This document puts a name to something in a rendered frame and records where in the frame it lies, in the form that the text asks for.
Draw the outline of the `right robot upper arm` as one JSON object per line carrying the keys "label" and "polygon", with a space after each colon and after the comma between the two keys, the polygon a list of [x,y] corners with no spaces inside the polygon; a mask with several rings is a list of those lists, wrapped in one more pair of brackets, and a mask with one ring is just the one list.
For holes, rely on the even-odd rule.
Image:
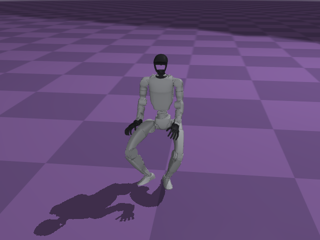
{"label": "right robot upper arm", "polygon": [[150,76],[143,77],[140,81],[140,88],[139,88],[139,95],[140,95],[140,100],[139,100],[139,105],[146,106],[147,104],[147,90],[148,90],[148,85],[149,85],[149,79]]}

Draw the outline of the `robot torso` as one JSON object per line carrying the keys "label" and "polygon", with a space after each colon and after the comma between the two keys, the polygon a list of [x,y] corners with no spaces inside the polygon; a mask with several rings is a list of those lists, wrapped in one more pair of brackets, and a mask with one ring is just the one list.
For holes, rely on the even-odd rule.
{"label": "robot torso", "polygon": [[174,99],[174,83],[173,76],[164,74],[165,78],[157,78],[158,74],[153,74],[149,78],[149,94],[150,101],[154,110],[157,111],[155,117],[155,126],[157,130],[167,130],[170,127],[171,115],[167,110]]}

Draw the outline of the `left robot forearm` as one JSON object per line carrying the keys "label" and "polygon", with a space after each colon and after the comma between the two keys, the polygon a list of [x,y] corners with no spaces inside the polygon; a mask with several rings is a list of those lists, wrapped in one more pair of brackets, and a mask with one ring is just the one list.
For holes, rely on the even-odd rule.
{"label": "left robot forearm", "polygon": [[184,112],[184,103],[183,101],[180,103],[180,109],[176,109],[175,110],[175,119],[174,119],[174,123],[178,124],[178,126],[180,125],[180,123],[182,122],[182,114]]}

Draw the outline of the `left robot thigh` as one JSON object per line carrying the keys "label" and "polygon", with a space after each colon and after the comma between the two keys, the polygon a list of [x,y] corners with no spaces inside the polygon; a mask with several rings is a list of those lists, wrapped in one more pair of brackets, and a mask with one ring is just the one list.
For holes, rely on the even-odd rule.
{"label": "left robot thigh", "polygon": [[[174,119],[170,120],[170,126],[172,126]],[[172,138],[174,138],[174,135],[175,135],[175,133],[173,134]],[[175,161],[181,160],[182,154],[184,153],[184,131],[183,131],[182,122],[179,124],[179,136],[178,136],[177,140],[176,140],[176,138],[177,138],[177,134],[176,134],[175,138],[173,139],[174,150],[171,153],[171,157]]]}

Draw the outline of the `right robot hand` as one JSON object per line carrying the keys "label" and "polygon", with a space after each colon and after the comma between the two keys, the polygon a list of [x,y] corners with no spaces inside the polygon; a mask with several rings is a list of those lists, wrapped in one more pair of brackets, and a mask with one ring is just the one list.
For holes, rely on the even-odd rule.
{"label": "right robot hand", "polygon": [[125,135],[129,136],[129,132],[130,135],[132,135],[132,129],[134,128],[134,130],[136,131],[136,126],[139,126],[142,123],[142,119],[139,120],[134,120],[133,123],[131,123],[126,129],[125,129]]}

